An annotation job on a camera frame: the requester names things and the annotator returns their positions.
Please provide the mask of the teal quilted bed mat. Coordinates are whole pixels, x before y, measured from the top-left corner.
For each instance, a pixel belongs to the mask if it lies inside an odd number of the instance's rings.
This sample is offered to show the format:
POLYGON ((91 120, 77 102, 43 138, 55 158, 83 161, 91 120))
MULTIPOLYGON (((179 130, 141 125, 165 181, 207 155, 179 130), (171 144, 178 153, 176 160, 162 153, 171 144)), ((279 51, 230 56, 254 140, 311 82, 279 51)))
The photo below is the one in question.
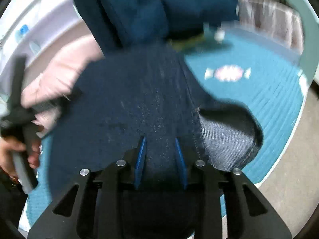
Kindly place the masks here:
MULTIPOLYGON (((189 49, 177 49, 164 42, 146 45, 153 44, 168 45, 181 55, 202 88, 211 96, 241 104, 256 118, 264 137, 262 147, 253 160, 261 169, 250 168, 249 171, 254 182, 261 181, 284 148, 302 106, 301 71, 295 64, 298 54, 273 40, 242 29, 228 29, 225 40, 220 44, 215 42, 212 32, 207 32, 203 42, 189 49)), ((101 59, 110 53, 114 52, 103 54, 101 59)), ((53 198, 49 190, 48 170, 51 132, 59 117, 59 109, 37 116, 49 133, 43 139, 38 187, 27 199, 26 216, 30 225, 35 224, 53 198)))

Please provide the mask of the navy yellow puffer jacket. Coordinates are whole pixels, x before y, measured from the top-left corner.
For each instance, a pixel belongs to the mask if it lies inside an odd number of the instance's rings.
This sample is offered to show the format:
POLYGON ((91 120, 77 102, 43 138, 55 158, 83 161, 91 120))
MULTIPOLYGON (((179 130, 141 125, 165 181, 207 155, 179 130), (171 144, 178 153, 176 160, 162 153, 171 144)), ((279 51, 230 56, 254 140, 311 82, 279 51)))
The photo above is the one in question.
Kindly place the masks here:
POLYGON ((73 0, 103 53, 185 40, 238 19, 238 0, 73 0))

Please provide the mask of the mint green bunk bed frame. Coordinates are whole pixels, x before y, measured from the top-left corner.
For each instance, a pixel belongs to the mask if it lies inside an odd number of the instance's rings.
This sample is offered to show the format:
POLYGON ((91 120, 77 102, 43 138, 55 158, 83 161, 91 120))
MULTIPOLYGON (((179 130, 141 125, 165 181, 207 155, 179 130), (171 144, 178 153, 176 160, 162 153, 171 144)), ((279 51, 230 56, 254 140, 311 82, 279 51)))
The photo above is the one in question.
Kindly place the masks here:
POLYGON ((318 65, 318 16, 308 0, 72 0, 90 33, 61 48, 23 93, 62 96, 36 115, 38 185, 25 231, 81 170, 146 149, 138 202, 148 221, 177 217, 175 155, 190 149, 218 170, 262 182, 285 151, 318 65))

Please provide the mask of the blue box on shelf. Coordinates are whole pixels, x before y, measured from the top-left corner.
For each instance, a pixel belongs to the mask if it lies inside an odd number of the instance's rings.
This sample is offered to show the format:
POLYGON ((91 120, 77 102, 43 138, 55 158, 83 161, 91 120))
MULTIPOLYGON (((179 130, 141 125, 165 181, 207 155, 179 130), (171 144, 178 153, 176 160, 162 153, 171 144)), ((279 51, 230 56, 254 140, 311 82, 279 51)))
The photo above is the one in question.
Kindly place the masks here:
POLYGON ((29 32, 29 27, 24 24, 16 31, 16 40, 22 39, 29 32))

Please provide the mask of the lilac wall shelf unit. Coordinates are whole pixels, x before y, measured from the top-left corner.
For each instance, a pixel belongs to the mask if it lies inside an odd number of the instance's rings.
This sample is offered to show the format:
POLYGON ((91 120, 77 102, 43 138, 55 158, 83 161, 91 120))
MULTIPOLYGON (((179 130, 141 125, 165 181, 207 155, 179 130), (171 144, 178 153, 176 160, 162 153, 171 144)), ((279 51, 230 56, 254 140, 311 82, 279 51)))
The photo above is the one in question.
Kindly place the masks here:
POLYGON ((29 67, 55 40, 82 21, 73 0, 34 0, 3 36, 1 83, 11 78, 16 56, 26 55, 29 67), (16 31, 26 24, 29 32, 16 40, 16 31))

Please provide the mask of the dark denim jacket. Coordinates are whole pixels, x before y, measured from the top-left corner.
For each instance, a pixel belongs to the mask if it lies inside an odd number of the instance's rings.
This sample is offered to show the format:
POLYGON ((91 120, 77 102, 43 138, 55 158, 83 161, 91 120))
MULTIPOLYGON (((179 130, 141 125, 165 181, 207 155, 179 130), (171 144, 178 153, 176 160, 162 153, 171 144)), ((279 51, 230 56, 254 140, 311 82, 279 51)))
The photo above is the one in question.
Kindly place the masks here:
POLYGON ((127 203, 125 228, 138 238, 187 238, 196 194, 187 195, 176 144, 221 170, 242 168, 263 144, 256 119, 241 104, 206 92, 184 58, 153 44, 89 63, 51 132, 49 190, 58 195, 82 168, 97 171, 146 139, 142 183, 127 203))

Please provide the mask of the pink folded quilt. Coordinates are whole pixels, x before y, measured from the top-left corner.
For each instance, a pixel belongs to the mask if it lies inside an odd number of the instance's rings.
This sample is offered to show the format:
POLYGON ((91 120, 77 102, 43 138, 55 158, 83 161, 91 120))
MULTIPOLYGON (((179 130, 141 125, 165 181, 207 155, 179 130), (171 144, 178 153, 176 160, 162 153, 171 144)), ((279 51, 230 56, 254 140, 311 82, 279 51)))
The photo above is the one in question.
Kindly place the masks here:
POLYGON ((103 57, 92 34, 63 46, 48 67, 22 92, 22 105, 32 106, 48 99, 69 95, 87 64, 103 57))

